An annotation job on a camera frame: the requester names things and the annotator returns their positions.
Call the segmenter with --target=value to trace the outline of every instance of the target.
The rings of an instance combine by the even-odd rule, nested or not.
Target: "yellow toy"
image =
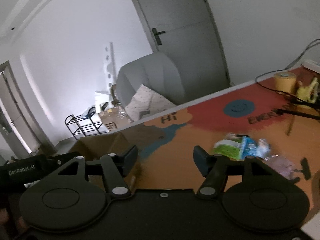
[[[297,98],[308,103],[314,104],[318,99],[318,79],[314,78],[309,86],[303,86],[302,82],[298,82]],[[310,108],[309,106],[299,105],[299,107]]]

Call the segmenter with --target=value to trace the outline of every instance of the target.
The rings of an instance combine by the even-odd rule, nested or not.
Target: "red painted area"
[[[274,88],[273,79],[265,80],[262,84],[266,87]],[[225,106],[231,101],[238,99],[252,101],[255,105],[255,110],[251,114],[239,118],[230,117],[224,114],[223,109]],[[270,113],[272,112],[272,109],[281,108],[282,105],[286,104],[287,101],[282,95],[254,84],[198,105],[188,107],[188,112],[193,115],[193,118],[188,123],[206,130],[232,133],[262,129],[264,126],[282,121],[284,117],[270,117],[267,120],[261,120],[254,124],[249,124],[248,117],[256,117],[263,113]]]

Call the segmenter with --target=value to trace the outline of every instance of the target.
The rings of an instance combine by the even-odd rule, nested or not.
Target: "roll of tape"
[[[287,93],[295,93],[297,76],[291,72],[280,72],[275,74],[276,90]]]

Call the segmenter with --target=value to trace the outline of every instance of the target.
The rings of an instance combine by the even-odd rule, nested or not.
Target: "painted tabletop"
[[[274,86],[272,78],[262,83]],[[279,116],[273,111],[287,105],[283,95],[251,84],[122,130],[140,150],[142,173],[137,187],[197,190],[204,178],[193,162],[194,146],[200,145],[209,152],[227,133],[246,134],[255,140],[266,139],[273,154],[285,156],[297,169],[301,169],[301,159],[307,158],[312,178],[306,181],[298,173],[301,180],[296,185],[306,192],[313,208],[312,179],[320,170],[320,123],[297,116],[287,136],[292,116]],[[227,188],[240,181],[241,177],[230,176]]]

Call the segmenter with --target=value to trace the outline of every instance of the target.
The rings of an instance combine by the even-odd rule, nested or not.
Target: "crumpled plastic wrapper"
[[[220,153],[229,158],[241,160],[247,156],[260,157],[269,156],[271,149],[267,140],[254,141],[248,135],[228,133],[224,140],[215,143],[212,152]]]
[[[295,179],[295,165],[293,162],[289,161],[284,156],[279,155],[271,155],[264,160],[265,164],[267,164],[270,168],[280,173],[288,180]]]

